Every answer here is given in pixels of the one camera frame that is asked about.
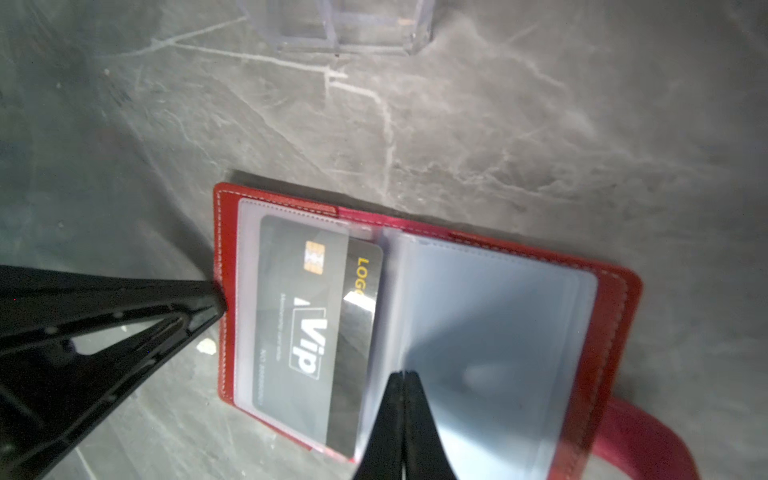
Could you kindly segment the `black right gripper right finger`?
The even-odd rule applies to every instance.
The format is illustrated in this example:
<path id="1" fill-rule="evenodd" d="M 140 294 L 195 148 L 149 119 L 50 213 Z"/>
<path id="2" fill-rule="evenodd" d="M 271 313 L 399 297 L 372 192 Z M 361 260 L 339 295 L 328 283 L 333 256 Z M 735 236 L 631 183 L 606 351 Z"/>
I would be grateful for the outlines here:
<path id="1" fill-rule="evenodd" d="M 456 478 L 419 375 L 414 371 L 391 374 L 353 479 Z"/>

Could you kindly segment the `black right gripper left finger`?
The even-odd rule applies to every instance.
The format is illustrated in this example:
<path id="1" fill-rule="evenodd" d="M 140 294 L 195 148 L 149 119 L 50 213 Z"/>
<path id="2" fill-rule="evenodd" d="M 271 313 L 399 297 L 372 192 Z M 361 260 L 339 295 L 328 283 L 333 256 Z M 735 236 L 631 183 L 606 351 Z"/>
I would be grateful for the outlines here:
<path id="1" fill-rule="evenodd" d="M 212 281 L 2 266 L 2 478 L 42 478 L 225 311 Z"/>

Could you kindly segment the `red leather card holder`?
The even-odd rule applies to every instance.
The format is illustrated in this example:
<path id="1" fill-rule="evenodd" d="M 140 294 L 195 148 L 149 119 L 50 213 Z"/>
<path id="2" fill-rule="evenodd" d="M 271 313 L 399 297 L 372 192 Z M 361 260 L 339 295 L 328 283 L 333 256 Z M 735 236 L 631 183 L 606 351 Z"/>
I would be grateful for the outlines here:
<path id="1" fill-rule="evenodd" d="M 254 410 L 259 227 L 339 229 L 384 255 L 355 454 L 305 442 Z M 632 479 L 695 479 L 687 445 L 612 387 L 642 294 L 611 264 L 429 222 L 230 183 L 214 189 L 228 304 L 219 394 L 298 445 L 362 459 L 391 374 L 416 372 L 456 479 L 578 479 L 596 455 Z"/>

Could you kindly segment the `clear acrylic card stand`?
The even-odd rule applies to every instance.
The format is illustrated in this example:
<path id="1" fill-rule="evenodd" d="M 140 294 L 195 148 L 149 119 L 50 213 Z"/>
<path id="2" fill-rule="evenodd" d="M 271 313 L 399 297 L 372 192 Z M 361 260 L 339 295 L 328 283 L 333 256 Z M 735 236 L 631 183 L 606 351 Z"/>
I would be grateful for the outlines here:
<path id="1" fill-rule="evenodd" d="M 251 0 L 239 8 L 278 51 L 414 55 L 432 38 L 433 0 Z"/>

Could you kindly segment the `black VIP credit card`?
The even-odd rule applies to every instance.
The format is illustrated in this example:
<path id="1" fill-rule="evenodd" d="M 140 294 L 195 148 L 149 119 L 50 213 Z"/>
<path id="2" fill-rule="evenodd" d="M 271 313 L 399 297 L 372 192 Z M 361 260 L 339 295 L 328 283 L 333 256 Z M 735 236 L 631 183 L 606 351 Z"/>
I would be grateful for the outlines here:
<path id="1" fill-rule="evenodd" d="M 339 229 L 259 227 L 251 404 L 292 435 L 355 454 L 384 255 Z"/>

